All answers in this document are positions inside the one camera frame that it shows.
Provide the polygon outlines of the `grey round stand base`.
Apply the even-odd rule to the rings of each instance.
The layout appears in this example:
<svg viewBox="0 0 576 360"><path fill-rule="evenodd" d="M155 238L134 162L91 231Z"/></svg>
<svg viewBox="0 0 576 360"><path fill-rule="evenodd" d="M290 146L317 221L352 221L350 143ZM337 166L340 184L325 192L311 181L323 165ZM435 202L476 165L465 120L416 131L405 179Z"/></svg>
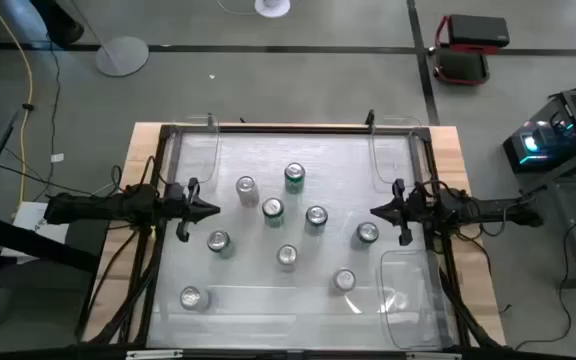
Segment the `grey round stand base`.
<svg viewBox="0 0 576 360"><path fill-rule="evenodd" d="M95 64L104 75L124 77L139 71L148 58L149 47L142 39L122 36L101 44Z"/></svg>

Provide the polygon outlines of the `white grapefruit soda can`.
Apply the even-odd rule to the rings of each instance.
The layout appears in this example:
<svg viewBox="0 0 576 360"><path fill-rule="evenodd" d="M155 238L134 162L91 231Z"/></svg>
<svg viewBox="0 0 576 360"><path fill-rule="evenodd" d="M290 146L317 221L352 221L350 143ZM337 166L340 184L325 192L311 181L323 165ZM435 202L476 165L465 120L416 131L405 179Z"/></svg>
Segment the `white grapefruit soda can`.
<svg viewBox="0 0 576 360"><path fill-rule="evenodd" d="M342 296L352 291L356 286L356 275L349 268L337 269L330 280L330 293Z"/></svg>
<svg viewBox="0 0 576 360"><path fill-rule="evenodd" d="M251 176L242 176L235 183L235 189L244 207L254 207L259 202L259 190Z"/></svg>
<svg viewBox="0 0 576 360"><path fill-rule="evenodd" d="M211 292L206 288L187 286L180 293L180 304L187 311L205 312L211 302Z"/></svg>
<svg viewBox="0 0 576 360"><path fill-rule="evenodd" d="M283 272L294 271L298 260L297 248L291 244L282 245L276 253L276 260Z"/></svg>

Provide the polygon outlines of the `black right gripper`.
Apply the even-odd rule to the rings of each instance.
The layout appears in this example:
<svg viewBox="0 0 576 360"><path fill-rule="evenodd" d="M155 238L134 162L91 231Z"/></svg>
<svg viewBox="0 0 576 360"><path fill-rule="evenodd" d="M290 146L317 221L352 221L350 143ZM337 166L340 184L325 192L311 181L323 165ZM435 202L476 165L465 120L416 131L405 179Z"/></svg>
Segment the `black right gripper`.
<svg viewBox="0 0 576 360"><path fill-rule="evenodd" d="M409 222L420 223L424 235L431 233L434 209L428 204L431 194L426 189L425 183L415 182L407 198L404 198L405 185L402 178L395 180L392 190L394 198L387 204L372 208L370 213L390 224L397 224L401 228L399 235L401 246L407 246L413 241Z"/></svg>

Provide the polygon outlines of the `white paper sheet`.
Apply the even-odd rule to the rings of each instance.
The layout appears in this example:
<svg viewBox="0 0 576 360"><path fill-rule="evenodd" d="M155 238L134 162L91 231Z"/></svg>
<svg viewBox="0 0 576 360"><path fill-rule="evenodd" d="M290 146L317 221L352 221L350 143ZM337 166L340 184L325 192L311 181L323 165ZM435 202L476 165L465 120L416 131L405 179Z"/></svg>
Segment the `white paper sheet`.
<svg viewBox="0 0 576 360"><path fill-rule="evenodd" d="M38 235L51 239L54 242L64 244L69 225L48 224L44 219L46 209L47 203L23 202L16 214L13 225L30 230ZM9 248L4 248L1 255L6 258L14 259L17 264L36 260L36 257Z"/></svg>

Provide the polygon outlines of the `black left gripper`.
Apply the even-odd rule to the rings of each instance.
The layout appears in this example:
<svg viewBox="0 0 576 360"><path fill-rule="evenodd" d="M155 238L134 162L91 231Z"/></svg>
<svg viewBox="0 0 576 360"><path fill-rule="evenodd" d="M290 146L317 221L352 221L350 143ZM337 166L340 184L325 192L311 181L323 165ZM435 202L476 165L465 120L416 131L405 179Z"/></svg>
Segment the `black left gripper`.
<svg viewBox="0 0 576 360"><path fill-rule="evenodd" d="M167 219L177 218L179 223L176 228L176 236L181 242L189 241L188 227L190 223L199 221L219 214L221 208L197 197L199 182L196 177L191 177L189 183L184 186L179 182L173 182L166 188L162 205L162 214Z"/></svg>

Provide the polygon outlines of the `clear plastic bin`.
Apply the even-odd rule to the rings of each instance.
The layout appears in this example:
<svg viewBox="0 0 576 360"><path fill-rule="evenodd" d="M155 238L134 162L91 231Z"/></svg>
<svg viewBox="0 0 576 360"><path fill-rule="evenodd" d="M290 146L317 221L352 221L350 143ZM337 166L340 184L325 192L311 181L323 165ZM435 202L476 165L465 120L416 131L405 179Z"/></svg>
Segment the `clear plastic bin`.
<svg viewBox="0 0 576 360"><path fill-rule="evenodd" d="M371 125L369 152L372 185L377 193L391 195L392 185L402 179L406 191L415 182L415 167L411 148L415 145L414 131L422 122L411 116L375 117Z"/></svg>
<svg viewBox="0 0 576 360"><path fill-rule="evenodd" d="M444 295L436 254L387 251L377 267L382 323L395 348L436 351L456 344L456 325Z"/></svg>
<svg viewBox="0 0 576 360"><path fill-rule="evenodd" d="M213 115L216 130L210 131L208 114L190 115L171 126L166 149L167 183L186 186L196 177L202 190L210 187L218 163L220 124Z"/></svg>

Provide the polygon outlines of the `white round stand base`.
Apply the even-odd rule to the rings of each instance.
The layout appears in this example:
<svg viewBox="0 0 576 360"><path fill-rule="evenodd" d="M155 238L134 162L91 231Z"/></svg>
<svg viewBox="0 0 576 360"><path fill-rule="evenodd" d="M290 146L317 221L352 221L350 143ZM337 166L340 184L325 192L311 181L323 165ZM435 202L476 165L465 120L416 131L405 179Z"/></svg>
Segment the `white round stand base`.
<svg viewBox="0 0 576 360"><path fill-rule="evenodd" d="M255 11L266 18L280 18L291 9L291 0L255 0Z"/></svg>

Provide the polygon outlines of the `silver metal bracket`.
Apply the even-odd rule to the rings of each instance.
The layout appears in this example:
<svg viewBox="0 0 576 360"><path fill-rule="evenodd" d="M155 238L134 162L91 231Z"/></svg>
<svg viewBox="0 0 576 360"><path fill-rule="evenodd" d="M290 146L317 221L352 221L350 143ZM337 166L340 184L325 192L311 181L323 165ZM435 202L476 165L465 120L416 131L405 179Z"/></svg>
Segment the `silver metal bracket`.
<svg viewBox="0 0 576 360"><path fill-rule="evenodd" d="M184 355L182 349L147 349L128 351L125 360L173 360Z"/></svg>

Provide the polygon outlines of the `person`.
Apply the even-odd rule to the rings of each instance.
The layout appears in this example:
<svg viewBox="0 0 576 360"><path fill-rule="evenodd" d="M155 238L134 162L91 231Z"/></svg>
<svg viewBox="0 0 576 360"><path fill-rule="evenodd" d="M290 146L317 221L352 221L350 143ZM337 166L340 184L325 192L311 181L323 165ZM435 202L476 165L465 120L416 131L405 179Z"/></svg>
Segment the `person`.
<svg viewBox="0 0 576 360"><path fill-rule="evenodd" d="M0 10L26 41L51 41L63 47L84 33L84 27L57 0L0 0Z"/></svg>

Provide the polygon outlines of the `black computer with lights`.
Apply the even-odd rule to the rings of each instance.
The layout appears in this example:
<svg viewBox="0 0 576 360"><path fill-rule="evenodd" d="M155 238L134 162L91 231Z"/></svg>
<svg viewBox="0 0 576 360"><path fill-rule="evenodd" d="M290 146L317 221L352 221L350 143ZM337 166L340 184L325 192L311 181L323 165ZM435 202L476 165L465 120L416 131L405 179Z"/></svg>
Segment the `black computer with lights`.
<svg viewBox="0 0 576 360"><path fill-rule="evenodd" d="M503 142L515 173L545 172L576 155L576 90L548 102Z"/></svg>

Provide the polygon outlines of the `red frame black padded seat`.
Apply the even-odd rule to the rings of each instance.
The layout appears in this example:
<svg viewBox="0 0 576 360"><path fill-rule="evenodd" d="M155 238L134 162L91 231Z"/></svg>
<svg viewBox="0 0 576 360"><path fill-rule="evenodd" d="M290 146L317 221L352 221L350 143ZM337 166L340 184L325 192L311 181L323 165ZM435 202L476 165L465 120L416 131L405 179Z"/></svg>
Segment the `red frame black padded seat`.
<svg viewBox="0 0 576 360"><path fill-rule="evenodd" d="M507 21L502 17L466 14L444 15L428 49L433 76L444 84L478 86L488 81L488 55L510 43Z"/></svg>

